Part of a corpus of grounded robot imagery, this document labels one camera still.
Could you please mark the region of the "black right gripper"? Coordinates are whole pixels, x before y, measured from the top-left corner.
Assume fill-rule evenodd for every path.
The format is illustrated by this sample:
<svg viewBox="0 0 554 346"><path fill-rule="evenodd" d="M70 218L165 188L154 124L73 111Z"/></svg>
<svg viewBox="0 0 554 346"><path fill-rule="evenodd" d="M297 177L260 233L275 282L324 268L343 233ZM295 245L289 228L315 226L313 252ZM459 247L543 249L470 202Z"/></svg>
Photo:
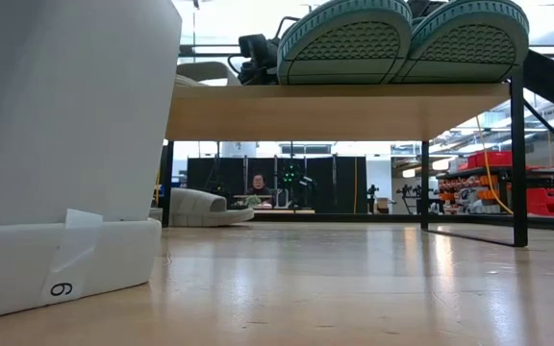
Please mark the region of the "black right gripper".
<svg viewBox="0 0 554 346"><path fill-rule="evenodd" d="M227 58L229 67L238 73L238 80L244 86L278 85L277 51L278 37L267 39L263 34L239 37L239 52ZM231 62L232 58L248 58L239 70Z"/></svg>

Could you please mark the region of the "black storage rack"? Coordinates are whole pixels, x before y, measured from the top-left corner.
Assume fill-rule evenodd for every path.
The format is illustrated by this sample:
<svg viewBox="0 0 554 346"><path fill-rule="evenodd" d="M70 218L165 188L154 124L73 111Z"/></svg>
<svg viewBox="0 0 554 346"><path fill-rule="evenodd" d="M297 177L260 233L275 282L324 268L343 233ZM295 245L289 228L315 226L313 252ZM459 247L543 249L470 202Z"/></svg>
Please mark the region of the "black storage rack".
<svg viewBox="0 0 554 346"><path fill-rule="evenodd" d="M554 188L554 167L528 166L528 188ZM509 214L513 169L478 167L438 176L439 196L447 214Z"/></svg>

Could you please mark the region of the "wooden shelf with black legs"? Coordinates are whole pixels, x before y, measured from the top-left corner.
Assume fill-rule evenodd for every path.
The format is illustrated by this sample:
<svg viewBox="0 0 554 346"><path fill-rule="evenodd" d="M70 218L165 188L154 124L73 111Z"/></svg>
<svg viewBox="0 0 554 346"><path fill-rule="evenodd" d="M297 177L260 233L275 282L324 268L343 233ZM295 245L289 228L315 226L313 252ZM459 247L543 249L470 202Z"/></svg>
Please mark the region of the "wooden shelf with black legs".
<svg viewBox="0 0 554 346"><path fill-rule="evenodd" d="M499 84L177 86L165 139L216 141L416 140L422 179L429 142L483 111L511 103L513 239L527 246L523 78Z"/></svg>

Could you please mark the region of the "black table frame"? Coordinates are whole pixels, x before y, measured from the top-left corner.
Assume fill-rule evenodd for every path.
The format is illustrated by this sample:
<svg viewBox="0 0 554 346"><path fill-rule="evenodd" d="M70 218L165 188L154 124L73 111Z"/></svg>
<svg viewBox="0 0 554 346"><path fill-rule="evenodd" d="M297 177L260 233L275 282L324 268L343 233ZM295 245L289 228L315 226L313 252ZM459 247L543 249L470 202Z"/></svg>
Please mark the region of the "black table frame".
<svg viewBox="0 0 554 346"><path fill-rule="evenodd" d="M437 224L482 224L510 227L514 218L507 215L433 215L428 216L429 223ZM420 223L420 215L409 214L344 214L344 213L256 213L252 222L335 222L335 223ZM554 217L529 216L528 227L554 231Z"/></svg>

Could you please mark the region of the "white numbered tape label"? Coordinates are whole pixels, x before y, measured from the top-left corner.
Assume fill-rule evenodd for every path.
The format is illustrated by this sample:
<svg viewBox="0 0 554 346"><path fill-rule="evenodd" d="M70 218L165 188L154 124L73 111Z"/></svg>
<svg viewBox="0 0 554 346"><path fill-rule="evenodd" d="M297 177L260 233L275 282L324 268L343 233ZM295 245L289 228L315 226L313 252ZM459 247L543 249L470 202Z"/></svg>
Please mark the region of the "white numbered tape label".
<svg viewBox="0 0 554 346"><path fill-rule="evenodd" d="M53 305L79 299L103 225L103 216L68 209L61 241L45 277L40 303Z"/></svg>

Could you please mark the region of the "large white box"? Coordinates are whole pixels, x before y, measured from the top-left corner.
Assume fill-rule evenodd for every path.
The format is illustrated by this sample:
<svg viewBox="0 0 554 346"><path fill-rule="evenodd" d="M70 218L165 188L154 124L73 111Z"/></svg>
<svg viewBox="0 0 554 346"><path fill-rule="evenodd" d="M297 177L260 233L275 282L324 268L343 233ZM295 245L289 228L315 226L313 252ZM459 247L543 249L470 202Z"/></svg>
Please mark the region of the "large white box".
<svg viewBox="0 0 554 346"><path fill-rule="evenodd" d="M0 0L0 315L44 307L68 209L103 216L80 298L149 280L181 28L172 0Z"/></svg>

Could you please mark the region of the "black overhead beam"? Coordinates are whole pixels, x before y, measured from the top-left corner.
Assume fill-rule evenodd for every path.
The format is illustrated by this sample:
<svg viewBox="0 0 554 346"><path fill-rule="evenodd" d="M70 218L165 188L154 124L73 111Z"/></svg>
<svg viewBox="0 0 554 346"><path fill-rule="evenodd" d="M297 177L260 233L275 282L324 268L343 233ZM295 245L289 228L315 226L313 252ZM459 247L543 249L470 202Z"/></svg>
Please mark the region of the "black overhead beam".
<svg viewBox="0 0 554 346"><path fill-rule="evenodd" d="M548 58L554 58L554 45L530 45L529 48ZM209 58L238 55L240 49L236 44L226 45L191 45L184 44L179 55L183 58Z"/></svg>

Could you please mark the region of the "teal slide sandal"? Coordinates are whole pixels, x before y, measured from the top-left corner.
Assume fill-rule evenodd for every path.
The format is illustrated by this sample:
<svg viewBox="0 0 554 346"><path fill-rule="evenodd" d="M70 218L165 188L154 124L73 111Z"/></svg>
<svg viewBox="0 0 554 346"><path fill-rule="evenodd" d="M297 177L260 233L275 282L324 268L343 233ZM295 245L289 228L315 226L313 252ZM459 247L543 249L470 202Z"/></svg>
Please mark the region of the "teal slide sandal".
<svg viewBox="0 0 554 346"><path fill-rule="evenodd" d="M529 20L513 0L429 1L394 84L501 83L522 67Z"/></svg>
<svg viewBox="0 0 554 346"><path fill-rule="evenodd" d="M277 50L281 85L378 85L411 46L405 0L329 0L292 24Z"/></svg>

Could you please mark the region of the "black partition screen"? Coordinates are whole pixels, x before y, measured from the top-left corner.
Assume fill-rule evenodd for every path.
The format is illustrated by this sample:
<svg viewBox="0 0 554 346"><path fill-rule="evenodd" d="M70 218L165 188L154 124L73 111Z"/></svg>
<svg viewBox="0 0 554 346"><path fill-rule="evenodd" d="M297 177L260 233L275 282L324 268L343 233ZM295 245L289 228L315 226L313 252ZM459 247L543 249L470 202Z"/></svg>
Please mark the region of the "black partition screen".
<svg viewBox="0 0 554 346"><path fill-rule="evenodd" d="M271 190L270 203L315 213L366 214L366 162L362 157L188 159L187 187L223 196L247 195L255 174Z"/></svg>

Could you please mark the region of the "red plastic crate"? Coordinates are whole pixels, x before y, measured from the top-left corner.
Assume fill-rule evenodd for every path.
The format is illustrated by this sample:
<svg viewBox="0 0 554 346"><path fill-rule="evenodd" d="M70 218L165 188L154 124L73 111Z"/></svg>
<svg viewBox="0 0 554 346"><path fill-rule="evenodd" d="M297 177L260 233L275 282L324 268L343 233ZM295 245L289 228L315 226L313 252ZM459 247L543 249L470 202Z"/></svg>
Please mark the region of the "red plastic crate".
<svg viewBox="0 0 554 346"><path fill-rule="evenodd" d="M473 169L488 165L489 167L510 167L513 155L510 151L479 151L467 157L466 168Z"/></svg>
<svg viewBox="0 0 554 346"><path fill-rule="evenodd" d="M554 216L554 188L528 188L527 211L539 216Z"/></svg>

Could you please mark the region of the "person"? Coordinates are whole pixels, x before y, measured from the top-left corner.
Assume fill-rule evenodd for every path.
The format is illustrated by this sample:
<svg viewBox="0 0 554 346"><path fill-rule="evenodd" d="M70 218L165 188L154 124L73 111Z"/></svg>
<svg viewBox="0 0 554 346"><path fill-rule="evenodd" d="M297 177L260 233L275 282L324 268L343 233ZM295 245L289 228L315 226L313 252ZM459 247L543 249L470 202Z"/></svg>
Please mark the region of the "person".
<svg viewBox="0 0 554 346"><path fill-rule="evenodd" d="M247 195L270 196L271 190L267 187L262 174L255 174L252 179L252 186L246 191Z"/></svg>

